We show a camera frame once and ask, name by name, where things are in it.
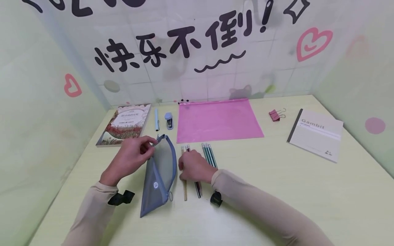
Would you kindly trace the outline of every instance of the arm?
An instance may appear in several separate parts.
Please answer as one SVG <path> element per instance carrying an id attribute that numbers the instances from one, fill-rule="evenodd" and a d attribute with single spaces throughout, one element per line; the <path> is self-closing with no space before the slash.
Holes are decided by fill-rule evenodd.
<path id="1" fill-rule="evenodd" d="M 288 246 L 332 246 L 313 221 L 278 198 L 246 183 L 226 170 L 210 166 L 195 150 L 179 158 L 182 180 L 210 183 L 224 202 L 244 210 L 275 230 Z"/>
<path id="2" fill-rule="evenodd" d="M 246 183 L 226 170 L 212 176 L 211 185 L 222 200 L 244 210 L 275 230 L 292 246 L 333 246 L 324 232 L 308 217 L 280 199 Z"/>
<path id="3" fill-rule="evenodd" d="M 62 246 L 99 245 L 115 211 L 115 206 L 108 205 L 108 201 L 117 192 L 117 187 L 100 182 L 90 187 Z"/>
<path id="4" fill-rule="evenodd" d="M 156 139 L 148 136 L 126 139 L 100 181 L 90 187 L 62 246 L 99 245 L 115 206 L 108 201 L 118 192 L 119 181 L 134 173 L 154 153 Z"/>

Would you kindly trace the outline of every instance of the pencil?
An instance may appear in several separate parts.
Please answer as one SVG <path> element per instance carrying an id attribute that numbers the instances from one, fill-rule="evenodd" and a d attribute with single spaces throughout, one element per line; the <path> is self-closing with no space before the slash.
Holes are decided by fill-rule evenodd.
<path id="1" fill-rule="evenodd" d="M 209 159 L 209 162 L 210 162 L 211 166 L 215 167 L 214 159 L 212 158 L 212 154 L 210 152 L 210 149 L 208 148 L 208 144 L 204 144 L 204 146 L 205 146 L 206 153 L 208 155 L 208 159 Z"/>
<path id="2" fill-rule="evenodd" d="M 217 168 L 217 164 L 216 164 L 216 160 L 215 160 L 214 152 L 213 152 L 213 150 L 212 150 L 212 147 L 211 147 L 211 145 L 210 145 L 210 144 L 208 144 L 208 150 L 211 152 L 211 157 L 212 157 L 213 165 L 214 165 L 214 167 L 216 167 L 216 168 Z"/>
<path id="3" fill-rule="evenodd" d="M 209 163 L 209 165 L 211 165 L 211 166 L 214 167 L 214 165 L 213 165 L 213 163 L 212 163 L 212 160 L 211 160 L 211 158 L 210 158 L 210 156 L 209 156 L 209 153 L 208 153 L 208 147 L 207 147 L 207 145 L 206 145 L 205 143 L 202 143 L 201 146 L 203 147 L 203 152 L 204 152 L 206 161 Z"/>
<path id="4" fill-rule="evenodd" d="M 184 147 L 182 146 L 182 154 L 185 152 Z M 186 180 L 183 180 L 183 197 L 185 198 L 185 201 L 188 200 L 188 194 L 186 191 Z"/>
<path id="5" fill-rule="evenodd" d="M 190 145 L 186 146 L 186 151 L 190 152 Z M 196 186 L 196 191 L 197 191 L 197 196 L 198 198 L 201 198 L 203 191 L 201 190 L 201 183 L 200 182 L 194 182 L 194 185 Z"/>

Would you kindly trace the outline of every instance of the light green wall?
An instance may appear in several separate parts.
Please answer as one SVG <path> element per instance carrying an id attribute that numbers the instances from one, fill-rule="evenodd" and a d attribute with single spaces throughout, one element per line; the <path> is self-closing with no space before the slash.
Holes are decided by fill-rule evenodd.
<path id="1" fill-rule="evenodd" d="M 355 37 L 353 48 L 336 65 L 314 96 L 394 176 L 394 5 L 384 7 Z M 381 119 L 380 134 L 366 129 L 366 120 Z"/>
<path id="2" fill-rule="evenodd" d="M 0 32 L 0 245 L 19 246 L 106 110 L 22 1 L 2 1 Z M 66 95 L 66 74 L 81 95 Z"/>

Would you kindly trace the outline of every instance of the pencil case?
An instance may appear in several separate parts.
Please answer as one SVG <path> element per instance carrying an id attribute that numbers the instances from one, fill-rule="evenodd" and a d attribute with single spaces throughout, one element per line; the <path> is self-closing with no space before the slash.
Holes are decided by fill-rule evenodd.
<path id="1" fill-rule="evenodd" d="M 147 162 L 144 190 L 142 193 L 141 214 L 146 214 L 172 201 L 171 185 L 177 174 L 177 157 L 170 138 L 163 134 L 157 137 L 153 156 Z"/>

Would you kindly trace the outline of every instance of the wrist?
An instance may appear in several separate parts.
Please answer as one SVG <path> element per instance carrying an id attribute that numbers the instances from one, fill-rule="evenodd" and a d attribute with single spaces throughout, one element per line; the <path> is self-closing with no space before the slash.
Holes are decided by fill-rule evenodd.
<path id="1" fill-rule="evenodd" d="M 106 169 L 100 177 L 100 183 L 106 186 L 116 187 L 119 183 L 121 178 L 117 177 L 115 173 L 111 172 L 110 170 Z"/>
<path id="2" fill-rule="evenodd" d="M 218 170 L 217 168 L 215 168 L 215 167 L 213 167 L 213 166 L 209 166 L 209 167 L 207 168 L 207 170 L 206 170 L 206 174 L 204 175 L 203 182 L 208 183 L 208 184 L 211 184 L 212 176 L 215 174 L 215 172 L 216 172 L 217 170 Z"/>

